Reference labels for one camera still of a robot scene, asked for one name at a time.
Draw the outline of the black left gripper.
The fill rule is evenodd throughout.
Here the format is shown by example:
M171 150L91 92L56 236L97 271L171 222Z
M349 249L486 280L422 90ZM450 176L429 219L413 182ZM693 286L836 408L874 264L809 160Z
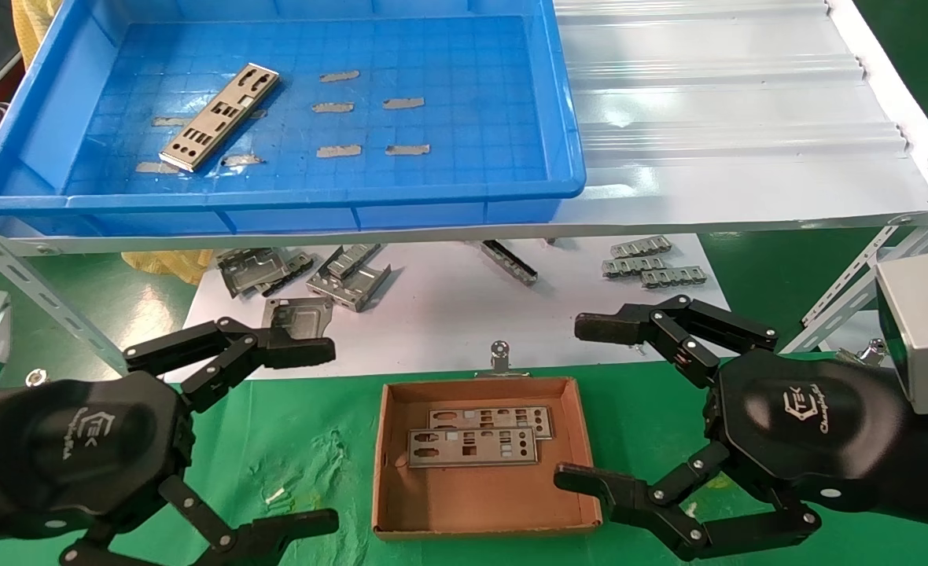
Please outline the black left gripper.
M194 565L277 565L299 538L338 530L334 509L230 529L181 479L194 441L190 409L147 373L0 391L0 540L89 529L59 564L151 565L109 544L168 502L208 541Z

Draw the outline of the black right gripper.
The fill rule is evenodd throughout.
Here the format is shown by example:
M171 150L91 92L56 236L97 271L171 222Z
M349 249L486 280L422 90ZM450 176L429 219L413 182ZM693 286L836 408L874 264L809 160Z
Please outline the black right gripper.
M587 343L650 344L695 387L712 388L705 434L719 442L654 486L597 467L555 466L555 487L597 498L610 522L650 531L690 562L802 544L820 527L803 502L842 512L886 507L889 470L912 418L887 370L779 357L769 352L775 329L687 295L626 303L614 314L580 313L574 334ZM744 355L720 367L702 341ZM772 511L712 522L688 516L681 502L724 467Z

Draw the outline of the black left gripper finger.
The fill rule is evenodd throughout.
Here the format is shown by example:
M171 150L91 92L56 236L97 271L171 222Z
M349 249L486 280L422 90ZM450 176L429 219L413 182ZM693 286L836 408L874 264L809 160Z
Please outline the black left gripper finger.
M155 377L200 362L201 368L181 383L180 391L195 413L212 408L256 369L310 368L335 358L331 338L296 340L284 329L255 329L232 318L186 327L123 352L127 369Z

